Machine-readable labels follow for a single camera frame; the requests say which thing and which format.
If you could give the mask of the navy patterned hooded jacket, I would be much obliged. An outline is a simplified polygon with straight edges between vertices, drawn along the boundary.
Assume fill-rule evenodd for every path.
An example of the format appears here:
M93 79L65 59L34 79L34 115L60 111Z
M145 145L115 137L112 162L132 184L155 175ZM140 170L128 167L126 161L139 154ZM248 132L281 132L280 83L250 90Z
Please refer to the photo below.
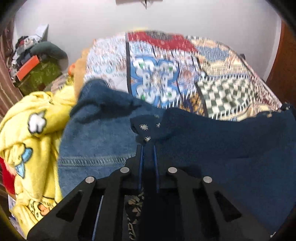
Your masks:
M295 240L294 108L242 121L170 108L130 126L144 147L138 240Z

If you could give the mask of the pile of clothes and papers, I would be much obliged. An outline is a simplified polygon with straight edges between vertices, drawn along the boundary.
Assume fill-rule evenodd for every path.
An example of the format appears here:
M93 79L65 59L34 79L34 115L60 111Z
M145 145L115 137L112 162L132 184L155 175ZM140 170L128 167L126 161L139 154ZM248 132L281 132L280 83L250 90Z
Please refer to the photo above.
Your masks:
M15 44L15 51L12 57L11 66L9 67L9 73L11 78L16 76L16 73L20 68L30 59L32 56L31 49L34 45L42 42L48 32L49 24L39 25L34 35L22 36Z

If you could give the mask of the blue denim jacket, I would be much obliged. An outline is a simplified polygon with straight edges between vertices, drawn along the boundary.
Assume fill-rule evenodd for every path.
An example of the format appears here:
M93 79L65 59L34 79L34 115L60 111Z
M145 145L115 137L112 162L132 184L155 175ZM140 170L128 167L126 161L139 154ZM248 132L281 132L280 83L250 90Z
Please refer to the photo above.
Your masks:
M101 79L88 81L63 132L58 174L62 195L88 176L103 178L136 153L130 119L156 111L128 93L112 90Z

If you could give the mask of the patchwork patterned bed quilt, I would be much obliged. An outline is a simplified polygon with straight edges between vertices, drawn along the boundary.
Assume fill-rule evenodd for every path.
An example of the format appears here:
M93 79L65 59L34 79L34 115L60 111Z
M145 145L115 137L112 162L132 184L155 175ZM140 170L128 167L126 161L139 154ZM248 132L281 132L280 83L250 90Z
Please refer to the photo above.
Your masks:
M241 55L207 38L126 32L96 39L84 59L84 82L104 80L158 108L240 121L281 107Z

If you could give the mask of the yellow cartoon fleece blanket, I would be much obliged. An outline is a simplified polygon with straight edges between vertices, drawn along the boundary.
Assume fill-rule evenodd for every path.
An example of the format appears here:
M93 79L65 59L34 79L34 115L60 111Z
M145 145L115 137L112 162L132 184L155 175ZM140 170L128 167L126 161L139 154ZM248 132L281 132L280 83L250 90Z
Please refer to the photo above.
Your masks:
M68 80L55 93L23 97L1 121L1 158L15 176L12 213L24 235L62 200L59 146L75 104L74 84Z

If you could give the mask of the red cloth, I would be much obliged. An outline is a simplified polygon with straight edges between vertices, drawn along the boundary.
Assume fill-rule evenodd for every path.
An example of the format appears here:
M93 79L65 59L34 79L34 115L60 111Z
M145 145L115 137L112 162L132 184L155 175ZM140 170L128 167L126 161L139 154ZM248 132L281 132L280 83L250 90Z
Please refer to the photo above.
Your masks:
M11 197L15 196L15 176L12 175L6 168L4 164L4 160L1 158L1 171L3 176L3 184L8 194L10 194Z

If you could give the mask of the green patterned storage box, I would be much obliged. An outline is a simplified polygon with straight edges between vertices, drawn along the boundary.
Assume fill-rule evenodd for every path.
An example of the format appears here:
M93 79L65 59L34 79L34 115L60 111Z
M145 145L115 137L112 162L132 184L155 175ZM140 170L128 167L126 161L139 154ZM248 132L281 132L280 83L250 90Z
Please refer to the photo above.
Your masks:
M53 58L46 59L33 68L18 84L22 95L31 92L43 91L51 82L62 75L58 61Z

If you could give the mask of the brown wooden door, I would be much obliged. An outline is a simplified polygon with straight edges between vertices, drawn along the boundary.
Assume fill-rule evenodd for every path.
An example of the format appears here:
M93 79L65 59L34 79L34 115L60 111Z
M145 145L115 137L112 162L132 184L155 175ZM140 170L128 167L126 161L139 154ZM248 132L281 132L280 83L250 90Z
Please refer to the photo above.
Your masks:
M295 55L295 35L285 22L281 22L280 42L267 85L282 103L292 105L296 98Z

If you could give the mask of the red gold striped curtain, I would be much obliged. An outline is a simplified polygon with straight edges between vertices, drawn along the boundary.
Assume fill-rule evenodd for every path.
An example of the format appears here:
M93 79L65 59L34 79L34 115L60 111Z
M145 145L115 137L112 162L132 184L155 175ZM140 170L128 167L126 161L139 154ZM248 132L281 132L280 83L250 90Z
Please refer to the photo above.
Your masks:
M8 62L13 53L13 22L10 22L1 34L1 120L7 111L23 98L21 92L13 85Z

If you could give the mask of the orange box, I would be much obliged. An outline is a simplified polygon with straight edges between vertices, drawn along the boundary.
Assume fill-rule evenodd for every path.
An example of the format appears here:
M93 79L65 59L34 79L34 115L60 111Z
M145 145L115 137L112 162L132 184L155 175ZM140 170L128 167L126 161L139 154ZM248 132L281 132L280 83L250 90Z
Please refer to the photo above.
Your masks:
M22 81L23 78L38 64L40 63L39 58L37 55L32 56L16 73L16 76L19 81Z

